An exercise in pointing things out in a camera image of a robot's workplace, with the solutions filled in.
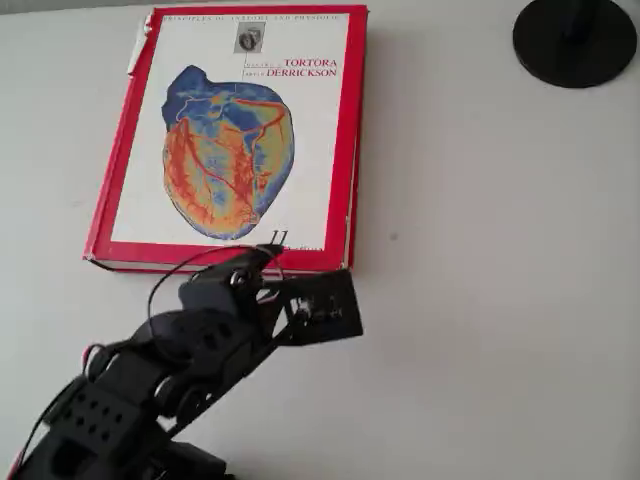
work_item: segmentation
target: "heart image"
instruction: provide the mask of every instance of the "heart image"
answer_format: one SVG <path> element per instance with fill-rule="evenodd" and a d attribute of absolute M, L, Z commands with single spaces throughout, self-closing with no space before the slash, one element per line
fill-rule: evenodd
<path fill-rule="evenodd" d="M 260 222 L 294 158 L 291 112 L 264 85 L 215 83 L 188 66 L 167 89 L 164 187 L 198 232 L 238 239 Z"/>

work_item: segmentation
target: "red book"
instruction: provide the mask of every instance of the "red book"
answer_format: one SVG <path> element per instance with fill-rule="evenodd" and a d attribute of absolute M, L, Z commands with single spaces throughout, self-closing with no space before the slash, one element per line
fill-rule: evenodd
<path fill-rule="evenodd" d="M 278 243 L 286 271 L 350 267 L 366 19 L 363 5 L 154 9 L 84 258 L 165 271 Z"/>

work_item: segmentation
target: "number 11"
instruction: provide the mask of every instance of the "number 11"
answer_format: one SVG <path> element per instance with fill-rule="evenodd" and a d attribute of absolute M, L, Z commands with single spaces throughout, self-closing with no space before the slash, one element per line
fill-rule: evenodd
<path fill-rule="evenodd" d="M 271 237 L 271 243 L 275 243 L 276 237 L 278 236 L 279 233 L 280 233 L 280 230 L 273 231 L 273 237 Z M 280 239 L 280 243 L 278 245 L 284 245 L 284 240 L 287 238 L 288 233 L 289 233 L 289 230 L 282 230 L 282 238 Z"/>

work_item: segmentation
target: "small portrait photo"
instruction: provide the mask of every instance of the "small portrait photo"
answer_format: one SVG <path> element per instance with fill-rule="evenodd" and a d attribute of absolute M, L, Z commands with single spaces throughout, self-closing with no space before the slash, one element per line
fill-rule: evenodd
<path fill-rule="evenodd" d="M 240 22 L 234 53 L 260 53 L 265 22 Z"/>

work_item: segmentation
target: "torn cover corner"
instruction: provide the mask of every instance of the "torn cover corner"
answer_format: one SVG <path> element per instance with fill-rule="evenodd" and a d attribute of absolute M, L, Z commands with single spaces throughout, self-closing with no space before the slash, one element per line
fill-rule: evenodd
<path fill-rule="evenodd" d="M 149 38 L 149 33 L 151 32 L 151 19 L 155 13 L 155 8 L 151 10 L 151 13 L 147 15 L 147 18 L 144 21 L 141 21 L 138 24 L 138 31 L 136 33 L 136 43 L 133 46 L 133 51 L 131 52 L 131 58 L 129 59 L 129 66 L 127 67 L 127 75 L 132 76 L 133 72 L 138 65 L 138 60 L 140 59 L 140 55 L 142 54 L 142 50 L 144 49 L 145 44 Z"/>

